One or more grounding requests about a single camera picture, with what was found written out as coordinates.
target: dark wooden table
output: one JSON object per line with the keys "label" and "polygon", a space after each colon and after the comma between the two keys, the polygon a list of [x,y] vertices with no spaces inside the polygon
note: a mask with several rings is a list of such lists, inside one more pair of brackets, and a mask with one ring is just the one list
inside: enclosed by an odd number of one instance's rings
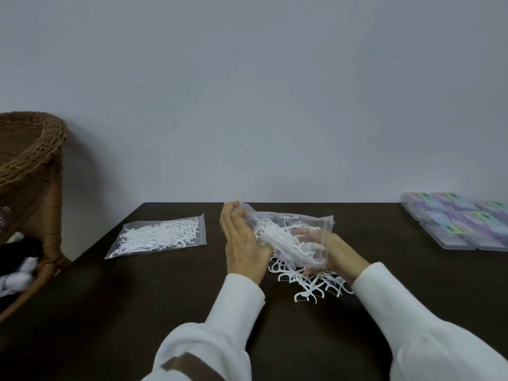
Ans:
{"label": "dark wooden table", "polygon": [[[508,253],[440,248],[399,204],[253,204],[334,215],[334,231],[381,261],[437,316],[508,357]],[[219,203],[145,203],[0,325],[2,380],[140,380],[178,325],[203,322],[225,277]],[[206,246],[103,260],[121,225],[205,213]],[[354,295],[293,301],[267,273],[247,344],[254,380],[388,379],[388,344]]]}

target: white shirt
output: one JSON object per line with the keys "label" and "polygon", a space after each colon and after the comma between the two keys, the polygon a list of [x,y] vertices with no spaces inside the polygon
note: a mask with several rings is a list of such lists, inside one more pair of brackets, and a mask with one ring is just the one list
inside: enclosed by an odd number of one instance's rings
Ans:
{"label": "white shirt", "polygon": [[[382,263],[365,269],[352,289],[390,345],[390,380],[508,380],[503,356],[467,330],[432,314]],[[261,289],[247,277],[227,275],[206,322],[173,330],[144,381],[189,381],[179,371],[162,368],[186,352],[226,381],[251,380],[245,345],[264,299]]]}

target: white wall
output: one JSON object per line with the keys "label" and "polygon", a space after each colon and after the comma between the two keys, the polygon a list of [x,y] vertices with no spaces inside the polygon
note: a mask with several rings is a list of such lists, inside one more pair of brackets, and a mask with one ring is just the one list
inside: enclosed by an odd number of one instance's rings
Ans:
{"label": "white wall", "polygon": [[508,200],[507,0],[0,0],[0,111],[70,127],[64,250],[147,201]]}

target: woven basket rim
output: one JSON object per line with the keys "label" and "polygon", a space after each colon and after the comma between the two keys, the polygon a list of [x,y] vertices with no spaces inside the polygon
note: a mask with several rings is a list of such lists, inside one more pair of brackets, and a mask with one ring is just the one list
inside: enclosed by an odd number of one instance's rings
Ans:
{"label": "woven basket rim", "polygon": [[39,125],[39,137],[15,158],[0,166],[0,191],[22,180],[39,166],[47,163],[58,151],[67,134],[65,121],[46,112],[14,111],[0,113],[1,122],[20,122]]}

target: brown stripe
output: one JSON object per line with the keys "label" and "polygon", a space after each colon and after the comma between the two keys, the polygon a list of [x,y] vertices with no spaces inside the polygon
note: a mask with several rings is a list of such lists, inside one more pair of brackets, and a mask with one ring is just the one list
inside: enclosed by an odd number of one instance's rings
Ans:
{"label": "brown stripe", "polygon": [[224,381],[222,376],[191,353],[173,357],[161,365],[165,371],[177,370],[192,381]]}

